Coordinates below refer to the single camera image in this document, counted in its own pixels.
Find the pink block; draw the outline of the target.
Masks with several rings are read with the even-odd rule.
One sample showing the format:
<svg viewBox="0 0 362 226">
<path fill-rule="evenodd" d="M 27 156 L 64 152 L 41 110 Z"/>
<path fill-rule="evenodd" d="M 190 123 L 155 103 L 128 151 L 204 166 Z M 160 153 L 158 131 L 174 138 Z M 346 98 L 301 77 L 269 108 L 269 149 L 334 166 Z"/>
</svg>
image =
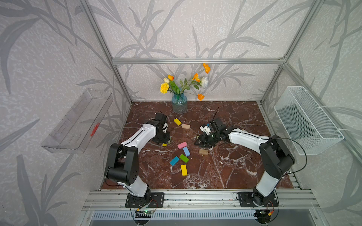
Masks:
<svg viewBox="0 0 362 226">
<path fill-rule="evenodd" d="M 180 143 L 179 145 L 178 145 L 178 148 L 179 149 L 183 149 L 183 148 L 185 148 L 187 146 L 187 143 L 186 142 L 183 142 L 183 143 Z"/>
</svg>

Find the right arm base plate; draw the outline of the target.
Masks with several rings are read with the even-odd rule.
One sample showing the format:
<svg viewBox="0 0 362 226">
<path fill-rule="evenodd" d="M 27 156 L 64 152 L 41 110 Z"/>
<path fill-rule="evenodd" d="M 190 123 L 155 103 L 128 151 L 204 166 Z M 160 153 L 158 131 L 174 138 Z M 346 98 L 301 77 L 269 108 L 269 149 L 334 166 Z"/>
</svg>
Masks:
<svg viewBox="0 0 362 226">
<path fill-rule="evenodd" d="M 275 193 L 264 197 L 255 192 L 238 192 L 236 198 L 241 207 L 278 207 L 278 199 Z"/>
</svg>

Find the teal block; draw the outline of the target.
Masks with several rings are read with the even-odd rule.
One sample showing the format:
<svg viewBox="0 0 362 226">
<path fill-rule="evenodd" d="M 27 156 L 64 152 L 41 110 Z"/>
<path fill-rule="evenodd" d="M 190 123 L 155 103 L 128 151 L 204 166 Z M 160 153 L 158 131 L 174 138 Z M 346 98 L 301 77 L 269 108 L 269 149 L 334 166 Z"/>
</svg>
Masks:
<svg viewBox="0 0 362 226">
<path fill-rule="evenodd" d="M 174 157 L 171 161 L 170 161 L 170 164 L 172 166 L 176 165 L 178 162 L 179 162 L 180 158 L 179 157 Z"/>
</svg>

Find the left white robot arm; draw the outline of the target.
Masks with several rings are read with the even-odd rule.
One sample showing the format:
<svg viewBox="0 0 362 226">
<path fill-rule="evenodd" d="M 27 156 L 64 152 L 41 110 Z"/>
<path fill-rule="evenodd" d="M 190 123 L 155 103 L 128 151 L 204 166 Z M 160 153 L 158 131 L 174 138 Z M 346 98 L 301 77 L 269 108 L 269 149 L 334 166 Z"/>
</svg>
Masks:
<svg viewBox="0 0 362 226">
<path fill-rule="evenodd" d="M 166 122 L 154 125 L 146 123 L 126 141 L 112 144 L 108 152 L 105 178 L 123 186 L 132 196 L 146 199 L 149 186 L 138 176 L 139 152 L 150 140 L 167 143 L 170 140 L 167 127 Z"/>
</svg>

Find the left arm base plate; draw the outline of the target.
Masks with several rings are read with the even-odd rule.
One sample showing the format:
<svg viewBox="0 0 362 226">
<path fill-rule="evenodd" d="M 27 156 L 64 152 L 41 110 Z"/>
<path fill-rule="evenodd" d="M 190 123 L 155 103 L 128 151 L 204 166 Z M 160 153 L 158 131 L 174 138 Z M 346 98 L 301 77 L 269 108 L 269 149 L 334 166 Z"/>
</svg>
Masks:
<svg viewBox="0 0 362 226">
<path fill-rule="evenodd" d="M 137 197 L 131 194 L 127 195 L 125 208 L 162 208 L 164 206 L 165 193 L 147 192 L 144 197 Z"/>
</svg>

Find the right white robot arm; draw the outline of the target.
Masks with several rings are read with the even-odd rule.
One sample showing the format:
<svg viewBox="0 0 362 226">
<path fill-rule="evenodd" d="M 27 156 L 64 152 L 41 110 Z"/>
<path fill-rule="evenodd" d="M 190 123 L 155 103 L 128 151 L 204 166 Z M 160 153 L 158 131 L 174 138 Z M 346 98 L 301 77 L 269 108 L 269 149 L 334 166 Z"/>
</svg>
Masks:
<svg viewBox="0 0 362 226">
<path fill-rule="evenodd" d="M 260 198 L 267 198 L 296 162 L 281 137 L 258 136 L 233 127 L 223 131 L 215 130 L 214 133 L 204 131 L 196 139 L 194 145 L 212 148 L 220 141 L 240 145 L 260 154 L 265 171 L 254 188 L 254 196 Z"/>
</svg>

